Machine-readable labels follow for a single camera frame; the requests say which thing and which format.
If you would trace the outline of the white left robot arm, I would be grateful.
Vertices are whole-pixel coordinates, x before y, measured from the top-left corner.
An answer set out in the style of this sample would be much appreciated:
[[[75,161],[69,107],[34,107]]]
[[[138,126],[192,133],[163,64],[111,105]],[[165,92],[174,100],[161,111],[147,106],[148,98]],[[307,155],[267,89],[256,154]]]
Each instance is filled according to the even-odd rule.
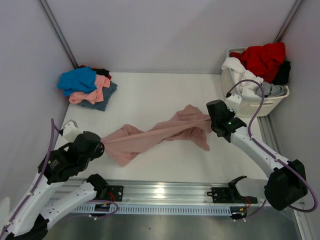
[[[42,240],[50,228],[78,206],[105,199],[109,185],[96,173],[65,197],[49,202],[70,177],[84,171],[103,153],[101,138],[84,131],[73,141],[46,154],[27,193],[4,223],[0,236],[7,234],[6,240]]]

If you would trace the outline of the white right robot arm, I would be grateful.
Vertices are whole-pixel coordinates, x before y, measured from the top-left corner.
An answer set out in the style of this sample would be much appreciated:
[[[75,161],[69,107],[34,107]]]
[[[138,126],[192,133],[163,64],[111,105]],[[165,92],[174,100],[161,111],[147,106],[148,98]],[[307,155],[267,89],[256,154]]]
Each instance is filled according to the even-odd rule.
[[[229,182],[228,198],[240,202],[244,197],[264,199],[276,210],[294,204],[308,193],[306,172],[299,160],[290,161],[249,134],[247,125],[227,108],[222,100],[206,105],[211,129],[249,156],[267,179],[240,176]]]

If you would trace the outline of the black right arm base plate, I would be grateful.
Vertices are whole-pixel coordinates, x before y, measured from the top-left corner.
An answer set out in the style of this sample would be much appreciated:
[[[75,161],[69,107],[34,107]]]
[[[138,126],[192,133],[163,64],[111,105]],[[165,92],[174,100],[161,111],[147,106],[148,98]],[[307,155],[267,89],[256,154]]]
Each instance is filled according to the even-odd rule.
[[[258,199],[251,196],[241,196],[236,188],[230,187],[212,187],[207,196],[212,198],[215,204],[257,204]]]

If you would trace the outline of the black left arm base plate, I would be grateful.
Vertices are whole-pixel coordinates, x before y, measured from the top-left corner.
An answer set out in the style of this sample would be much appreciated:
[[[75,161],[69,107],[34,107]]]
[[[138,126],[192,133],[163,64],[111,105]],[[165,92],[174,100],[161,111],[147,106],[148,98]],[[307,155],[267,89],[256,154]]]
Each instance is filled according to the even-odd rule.
[[[124,187],[122,185],[109,185],[106,191],[99,193],[95,199],[111,202],[122,202],[124,196]]]

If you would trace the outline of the dusty pink graphic t-shirt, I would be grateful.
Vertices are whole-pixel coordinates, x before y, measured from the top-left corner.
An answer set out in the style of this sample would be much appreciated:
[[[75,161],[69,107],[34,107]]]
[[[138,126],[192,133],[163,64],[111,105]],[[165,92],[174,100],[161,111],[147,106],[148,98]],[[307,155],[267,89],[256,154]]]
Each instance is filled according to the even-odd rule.
[[[130,124],[103,137],[104,152],[118,165],[128,165],[139,154],[163,141],[192,141],[204,151],[209,151],[207,133],[212,132],[211,118],[193,105],[187,105],[171,119],[157,123],[148,131]]]

